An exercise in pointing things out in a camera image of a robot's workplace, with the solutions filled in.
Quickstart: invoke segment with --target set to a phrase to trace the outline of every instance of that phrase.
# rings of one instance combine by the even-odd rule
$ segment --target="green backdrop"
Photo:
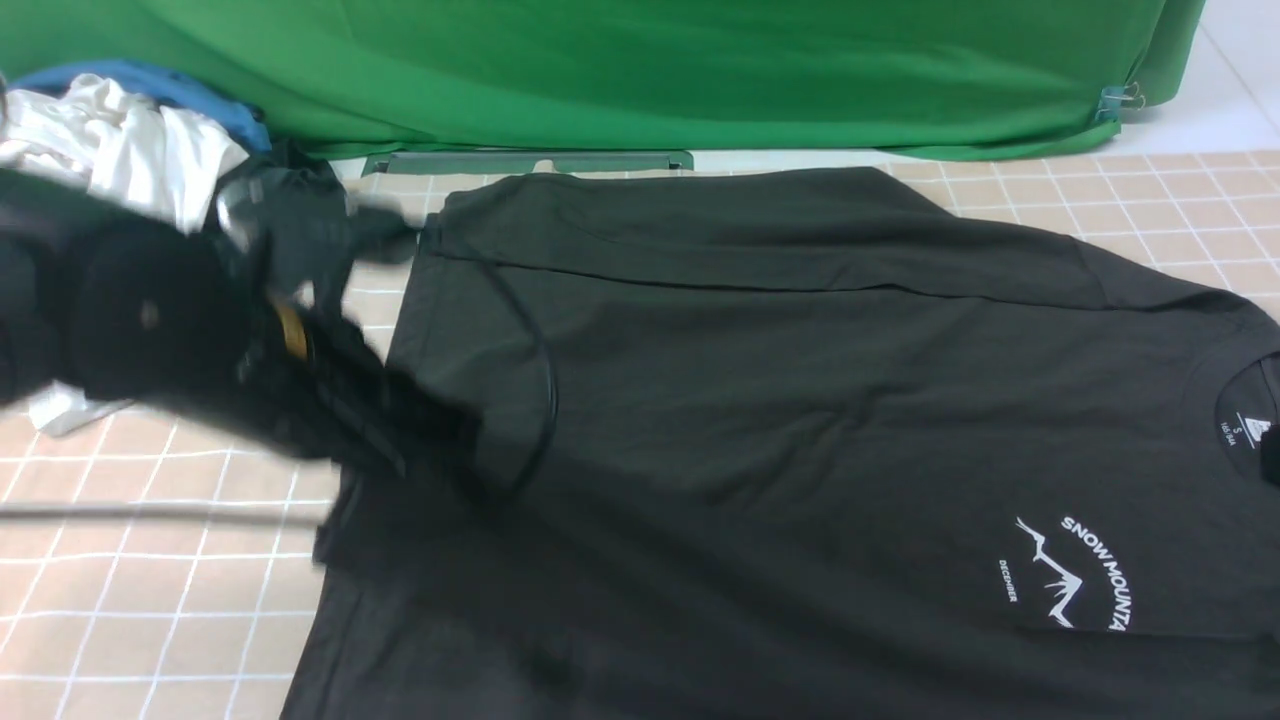
[[[1204,0],[6,0],[0,68],[133,58],[325,156],[1080,151],[1176,92]]]

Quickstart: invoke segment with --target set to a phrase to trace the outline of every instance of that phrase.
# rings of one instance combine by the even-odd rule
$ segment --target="black cable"
[[[485,279],[502,296],[507,307],[511,309],[512,314],[520,320],[520,324],[532,337],[534,347],[543,361],[547,378],[547,410],[543,415],[543,425],[538,434],[538,442],[534,445],[534,450],[520,469],[520,473],[516,474],[516,479],[507,488],[507,492],[497,500],[497,505],[499,506],[508,505],[532,484],[538,470],[541,469],[543,461],[547,459],[547,452],[550,451],[552,442],[556,439],[556,428],[559,424],[559,378],[556,374],[556,361],[552,357],[550,343],[547,342],[547,336],[543,334],[543,328],[534,319],[529,305],[516,293],[516,288],[511,287],[507,278],[498,273],[498,266],[493,260],[480,255],[467,241],[461,237],[451,240],[462,249],[463,255],[467,255],[470,260],[479,265]]]
[[[268,515],[265,512],[246,512],[223,510],[209,503],[191,505],[36,505],[26,502],[0,503],[0,521],[10,523],[49,523],[58,520],[155,520],[172,523],[211,523],[216,525],[241,525],[248,528],[268,528],[285,530],[311,530],[320,527],[319,520]]]

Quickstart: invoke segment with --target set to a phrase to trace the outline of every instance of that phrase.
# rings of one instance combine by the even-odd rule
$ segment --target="dark gray t-shirt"
[[[556,446],[485,539],[397,536],[416,569],[339,542],[334,566],[380,565],[442,612],[506,593],[540,607],[512,625],[570,646],[736,657],[694,685],[751,683],[760,716],[1280,711],[1258,450],[1280,328],[1251,302],[869,169],[538,174],[434,220],[393,361],[483,409],[486,466],[520,465],[541,369],[465,240],[550,342]],[[404,505],[370,502],[366,525]],[[748,716],[724,712],[687,716]]]

